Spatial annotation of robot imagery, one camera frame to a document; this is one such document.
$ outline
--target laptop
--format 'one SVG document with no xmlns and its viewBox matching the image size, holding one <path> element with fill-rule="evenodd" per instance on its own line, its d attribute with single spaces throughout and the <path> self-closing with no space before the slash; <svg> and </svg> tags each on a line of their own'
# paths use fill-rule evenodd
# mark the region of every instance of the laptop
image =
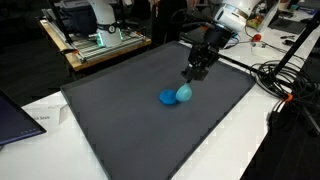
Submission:
<svg viewBox="0 0 320 180">
<path fill-rule="evenodd" d="M 300 7 L 309 8 L 309 9 L 320 9 L 320 1 L 319 0 L 298 1 L 297 5 Z"/>
<path fill-rule="evenodd" d="M 0 90 L 0 147 L 45 132 L 43 127 Z"/>
<path fill-rule="evenodd" d="M 271 29 L 277 29 L 280 31 L 292 33 L 292 34 L 301 34 L 305 29 L 306 24 L 302 22 L 292 21 L 288 19 L 280 19 L 277 17 L 270 25 Z"/>
</svg>

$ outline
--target metal frame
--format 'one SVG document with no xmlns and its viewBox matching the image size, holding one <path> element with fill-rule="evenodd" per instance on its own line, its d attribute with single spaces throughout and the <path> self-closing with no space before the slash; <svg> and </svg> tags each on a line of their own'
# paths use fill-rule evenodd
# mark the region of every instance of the metal frame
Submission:
<svg viewBox="0 0 320 180">
<path fill-rule="evenodd" d="M 64 36 L 59 28 L 55 26 L 55 24 L 48 22 L 48 24 L 52 27 L 52 29 L 59 35 L 62 40 Z M 145 36 L 137 35 L 135 33 L 131 33 L 131 35 L 123 34 L 123 42 L 121 45 L 112 47 L 112 48 L 100 48 L 97 46 L 96 43 L 93 43 L 88 40 L 77 39 L 77 37 L 71 35 L 73 39 L 72 43 L 66 44 L 69 49 L 77 49 L 78 53 L 76 54 L 77 58 L 80 60 L 81 63 L 85 63 L 88 61 L 94 61 L 99 59 L 103 56 L 108 55 L 109 53 L 119 51 L 122 49 L 127 48 L 128 46 L 139 44 L 142 41 L 145 41 Z"/>
<path fill-rule="evenodd" d="M 56 21 L 57 21 L 57 24 L 59 26 L 59 29 L 62 31 L 62 33 L 63 33 L 63 35 L 64 35 L 64 37 L 66 39 L 65 42 L 66 43 L 71 43 L 72 39 L 70 38 L 70 36 L 69 36 L 69 34 L 68 34 L 67 30 L 66 30 L 66 27 L 64 26 L 64 24 L 63 24 L 63 22 L 62 22 L 62 20 L 60 18 L 60 15 L 59 15 L 59 12 L 58 12 L 56 6 L 52 2 L 52 0 L 47 0 L 47 2 L 49 4 L 50 8 L 52 9 L 52 12 L 53 12 L 54 16 L 56 17 Z"/>
<path fill-rule="evenodd" d="M 309 121 L 310 125 L 312 126 L 312 130 L 315 136 L 319 136 L 320 135 L 320 127 L 318 125 L 318 123 L 316 122 L 316 120 L 312 117 L 310 111 L 303 106 L 302 107 L 302 115 L 304 116 L 304 118 L 306 120 Z"/>
</svg>

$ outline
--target floor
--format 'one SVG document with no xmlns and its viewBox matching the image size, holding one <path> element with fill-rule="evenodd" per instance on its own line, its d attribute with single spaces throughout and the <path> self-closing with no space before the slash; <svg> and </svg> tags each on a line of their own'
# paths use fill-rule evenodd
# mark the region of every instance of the floor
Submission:
<svg viewBox="0 0 320 180">
<path fill-rule="evenodd" d="M 57 49 L 44 38 L 4 48 L 0 89 L 20 106 L 59 91 L 72 82 Z"/>
<path fill-rule="evenodd" d="M 320 40 L 307 59 L 307 73 L 320 83 Z M 269 130 L 242 180 L 320 179 L 320 136 L 310 134 L 309 122 L 294 107 L 285 106 L 277 127 Z M 320 124 L 320 114 L 314 115 Z"/>
</svg>

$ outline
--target laptop screen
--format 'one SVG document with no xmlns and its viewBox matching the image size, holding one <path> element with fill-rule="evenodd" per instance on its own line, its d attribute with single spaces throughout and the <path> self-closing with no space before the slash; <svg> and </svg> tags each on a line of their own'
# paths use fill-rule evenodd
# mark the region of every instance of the laptop screen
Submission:
<svg viewBox="0 0 320 180">
<path fill-rule="evenodd" d="M 0 146 L 45 132 L 34 119 L 0 91 Z"/>
<path fill-rule="evenodd" d="M 298 5 L 300 7 L 309 8 L 309 9 L 320 9 L 320 1 L 319 0 L 291 0 L 288 9 L 291 8 L 292 5 Z"/>
</svg>

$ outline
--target green light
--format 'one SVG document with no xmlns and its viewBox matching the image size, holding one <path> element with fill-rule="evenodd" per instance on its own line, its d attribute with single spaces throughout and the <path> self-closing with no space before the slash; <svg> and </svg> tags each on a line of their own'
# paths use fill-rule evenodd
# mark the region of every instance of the green light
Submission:
<svg viewBox="0 0 320 180">
<path fill-rule="evenodd" d="M 120 31 L 120 29 L 119 29 L 119 32 L 120 32 L 120 39 L 123 40 L 122 32 Z"/>
<path fill-rule="evenodd" d="M 97 36 L 97 44 L 99 47 L 105 47 L 103 41 L 102 41 L 102 38 L 101 38 L 101 33 L 98 33 L 98 36 Z"/>
</svg>

